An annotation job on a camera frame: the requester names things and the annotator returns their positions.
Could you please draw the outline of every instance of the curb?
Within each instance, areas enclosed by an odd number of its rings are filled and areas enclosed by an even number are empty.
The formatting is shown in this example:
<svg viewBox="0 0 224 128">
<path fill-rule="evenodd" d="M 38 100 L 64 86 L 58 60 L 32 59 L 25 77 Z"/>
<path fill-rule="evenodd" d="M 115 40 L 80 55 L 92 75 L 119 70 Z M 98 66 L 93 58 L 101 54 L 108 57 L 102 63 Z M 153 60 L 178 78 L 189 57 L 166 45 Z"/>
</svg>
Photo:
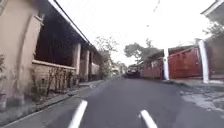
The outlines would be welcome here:
<svg viewBox="0 0 224 128">
<path fill-rule="evenodd" d="M 105 81 L 106 80 L 102 80 L 100 83 L 96 83 L 96 84 L 101 85 Z M 97 86 L 95 86 L 96 84 L 92 85 L 92 87 L 83 87 L 83 88 L 79 88 L 76 91 L 68 92 L 67 94 L 61 95 L 61 98 L 54 97 L 55 99 L 54 98 L 49 99 L 49 100 L 43 102 L 42 104 L 31 105 L 30 108 L 22 111 L 19 115 L 11 116 L 11 117 L 6 118 L 5 120 L 1 120 L 0 121 L 0 127 L 7 126 L 7 124 L 10 124 L 10 123 L 12 123 L 12 122 L 14 122 L 16 120 L 19 120 L 21 118 L 24 118 L 26 116 L 29 116 L 29 115 L 31 115 L 31 114 L 33 114 L 35 112 L 39 112 L 39 111 L 41 111 L 43 109 L 46 109 L 46 108 L 48 108 L 48 107 L 50 107 L 52 105 L 58 104 L 58 103 L 60 103 L 62 101 L 65 101 L 65 100 L 71 98 L 71 97 L 76 97 L 76 96 L 78 96 L 80 93 L 82 93 L 85 90 L 93 89 L 93 88 L 97 87 Z"/>
<path fill-rule="evenodd" d="M 176 81 L 173 81 L 173 80 L 163 80 L 162 81 L 163 83 L 166 83 L 166 84 L 172 84 L 172 85 L 178 85 L 180 87 L 190 87 L 188 84 L 186 83 L 183 83 L 183 82 L 176 82 Z"/>
</svg>

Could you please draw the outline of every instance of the sidewalk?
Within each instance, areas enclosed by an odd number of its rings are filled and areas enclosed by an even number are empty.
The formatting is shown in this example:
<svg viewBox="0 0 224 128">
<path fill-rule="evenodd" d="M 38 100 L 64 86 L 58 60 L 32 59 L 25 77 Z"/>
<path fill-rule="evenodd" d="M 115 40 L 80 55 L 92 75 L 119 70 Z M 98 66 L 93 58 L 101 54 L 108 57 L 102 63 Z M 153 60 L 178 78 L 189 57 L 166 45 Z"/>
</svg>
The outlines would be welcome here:
<svg viewBox="0 0 224 128">
<path fill-rule="evenodd" d="M 204 84 L 201 79 L 175 79 L 163 81 L 181 87 L 180 95 L 185 101 L 192 102 L 207 111 L 224 112 L 224 83 L 211 80 Z"/>
<path fill-rule="evenodd" d="M 28 116 L 34 112 L 43 110 L 44 108 L 57 104 L 61 101 L 64 101 L 72 96 L 79 97 L 79 94 L 81 94 L 82 92 L 97 87 L 97 85 L 102 82 L 103 80 L 80 83 L 80 88 L 69 90 L 66 94 L 55 94 L 55 96 L 48 98 L 44 102 L 35 103 L 30 101 L 26 102 L 26 104 L 23 106 L 10 107 L 4 112 L 0 112 L 0 127 L 25 116 Z"/>
</svg>

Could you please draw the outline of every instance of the asphalt road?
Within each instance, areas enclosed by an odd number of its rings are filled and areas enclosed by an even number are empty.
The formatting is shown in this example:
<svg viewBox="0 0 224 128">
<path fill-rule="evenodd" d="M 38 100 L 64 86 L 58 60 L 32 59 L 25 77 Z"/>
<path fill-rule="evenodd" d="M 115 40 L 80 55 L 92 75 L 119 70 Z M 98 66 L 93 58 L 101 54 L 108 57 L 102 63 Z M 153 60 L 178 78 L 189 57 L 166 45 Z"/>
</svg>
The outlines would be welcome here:
<svg viewBox="0 0 224 128">
<path fill-rule="evenodd" d="M 158 128 L 223 128 L 222 113 L 185 102 L 174 85 L 117 78 L 81 94 L 88 107 L 81 128 L 143 128 L 138 115 L 147 110 Z M 7 128 L 65 128 L 80 99 L 73 97 Z"/>
</svg>

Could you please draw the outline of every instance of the red wall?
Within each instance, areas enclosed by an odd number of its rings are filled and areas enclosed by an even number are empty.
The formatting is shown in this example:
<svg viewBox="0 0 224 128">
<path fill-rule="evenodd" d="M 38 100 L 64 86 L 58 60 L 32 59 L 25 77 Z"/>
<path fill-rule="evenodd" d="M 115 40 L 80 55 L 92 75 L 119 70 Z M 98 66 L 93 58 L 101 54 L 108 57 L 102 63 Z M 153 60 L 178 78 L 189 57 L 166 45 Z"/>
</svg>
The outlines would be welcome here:
<svg viewBox="0 0 224 128">
<path fill-rule="evenodd" d="M 169 71 L 171 79 L 201 76 L 202 69 L 198 48 L 192 47 L 170 55 Z M 146 78 L 163 79 L 163 59 L 159 58 L 146 63 L 141 74 Z"/>
<path fill-rule="evenodd" d="M 197 47 L 193 47 L 169 57 L 170 78 L 201 76 L 201 61 Z"/>
</svg>

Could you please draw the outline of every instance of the green tree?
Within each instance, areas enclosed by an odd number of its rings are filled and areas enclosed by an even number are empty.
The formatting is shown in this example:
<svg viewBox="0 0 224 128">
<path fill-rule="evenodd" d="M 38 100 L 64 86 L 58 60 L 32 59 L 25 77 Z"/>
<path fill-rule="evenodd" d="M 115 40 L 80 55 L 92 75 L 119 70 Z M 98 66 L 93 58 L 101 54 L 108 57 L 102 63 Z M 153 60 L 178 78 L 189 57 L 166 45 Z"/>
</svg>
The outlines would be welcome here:
<svg viewBox="0 0 224 128">
<path fill-rule="evenodd" d="M 99 53 L 102 56 L 103 64 L 101 66 L 101 75 L 102 77 L 108 77 L 111 74 L 112 65 L 114 64 L 113 60 L 111 59 L 111 52 L 115 52 L 117 42 L 112 38 L 104 38 L 104 37 L 97 37 L 96 45 L 98 48 Z"/>
<path fill-rule="evenodd" d="M 218 36 L 224 32 L 223 26 L 218 22 L 210 22 L 210 25 L 206 30 L 203 30 L 206 34 L 212 34 L 213 36 Z"/>
<path fill-rule="evenodd" d="M 147 47 L 144 48 L 138 43 L 133 43 L 125 46 L 124 52 L 127 57 L 134 56 L 137 59 L 137 63 L 146 60 L 152 54 L 158 52 L 158 49 L 153 47 L 151 40 L 146 40 Z"/>
</svg>

